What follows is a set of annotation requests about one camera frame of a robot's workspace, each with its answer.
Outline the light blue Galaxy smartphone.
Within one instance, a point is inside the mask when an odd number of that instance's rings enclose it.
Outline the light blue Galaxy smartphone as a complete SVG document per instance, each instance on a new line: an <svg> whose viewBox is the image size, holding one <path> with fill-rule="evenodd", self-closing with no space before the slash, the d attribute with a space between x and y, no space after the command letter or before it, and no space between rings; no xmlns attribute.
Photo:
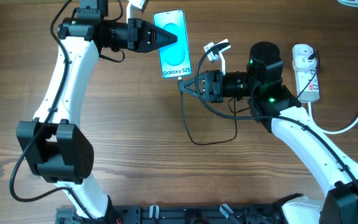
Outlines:
<svg viewBox="0 0 358 224"><path fill-rule="evenodd" d="M154 24L174 34L177 40L158 50L162 77L165 79L192 74L190 48L182 9L158 12L153 15Z"/></svg>

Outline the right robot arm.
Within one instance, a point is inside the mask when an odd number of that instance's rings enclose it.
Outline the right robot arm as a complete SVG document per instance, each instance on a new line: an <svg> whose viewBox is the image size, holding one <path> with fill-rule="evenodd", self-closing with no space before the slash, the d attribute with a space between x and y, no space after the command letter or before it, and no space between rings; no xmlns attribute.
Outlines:
<svg viewBox="0 0 358 224"><path fill-rule="evenodd" d="M250 49L246 71L197 70L193 78L180 80L178 89L207 108L227 97L247 98L251 120L298 156L321 187L324 200L292 194L271 205L249 205L239 216L227 205L219 210L231 223L358 223L358 163L313 124L282 83L282 70L279 48L258 42Z"/></svg>

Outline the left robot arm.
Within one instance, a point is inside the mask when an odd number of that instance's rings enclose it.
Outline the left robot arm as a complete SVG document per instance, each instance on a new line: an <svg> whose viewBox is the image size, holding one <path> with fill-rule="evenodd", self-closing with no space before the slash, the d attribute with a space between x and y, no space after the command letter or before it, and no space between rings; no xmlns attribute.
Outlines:
<svg viewBox="0 0 358 224"><path fill-rule="evenodd" d="M122 223L122 214L93 176L94 149L80 129L80 116L90 75L103 49L147 53L174 44L176 35L135 18L146 1L130 1L108 19L107 1L82 1L61 24L53 21L57 62L45 97L31 121L21 121L16 136L20 162L63 191L73 209L59 212L58 222Z"/></svg>

